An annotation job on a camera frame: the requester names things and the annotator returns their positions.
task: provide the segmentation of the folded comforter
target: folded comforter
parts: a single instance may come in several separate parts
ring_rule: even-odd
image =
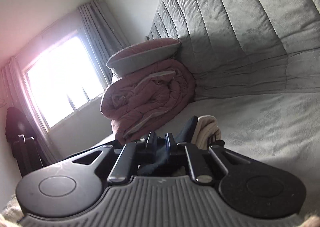
[[[173,119],[191,100],[195,80],[176,60],[164,60],[128,74],[108,86],[102,114],[111,119],[121,144],[139,139]]]

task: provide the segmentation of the ribbed gray panel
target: ribbed gray panel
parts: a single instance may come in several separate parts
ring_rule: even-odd
[[[20,222],[26,227],[293,227],[300,223],[297,215],[278,220],[242,215],[213,188],[196,185],[189,176],[135,177],[129,185],[111,187],[96,206],[77,217],[49,222],[28,215]]]

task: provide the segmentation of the gray bedspread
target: gray bedspread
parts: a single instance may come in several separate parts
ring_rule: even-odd
[[[196,99],[320,89],[320,0],[160,0],[150,39],[179,38]]]
[[[160,0],[150,39],[179,38],[196,79],[192,115],[218,119],[226,147],[302,179],[320,212],[320,0]]]

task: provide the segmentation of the rolled blanket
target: rolled blanket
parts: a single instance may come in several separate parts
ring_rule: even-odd
[[[105,90],[102,114],[122,145],[173,119],[195,91],[192,74],[176,60],[164,60],[130,73]]]
[[[210,115],[200,116],[191,140],[199,149],[206,150],[208,138],[216,134],[216,139],[221,139],[221,131],[217,126],[217,119]]]

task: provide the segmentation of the beige rolled towel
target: beige rolled towel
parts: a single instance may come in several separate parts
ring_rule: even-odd
[[[191,140],[192,144],[195,144],[199,149],[207,149],[208,138],[216,134],[216,139],[221,139],[221,131],[217,126],[217,119],[210,115],[204,115],[198,118],[195,132]]]

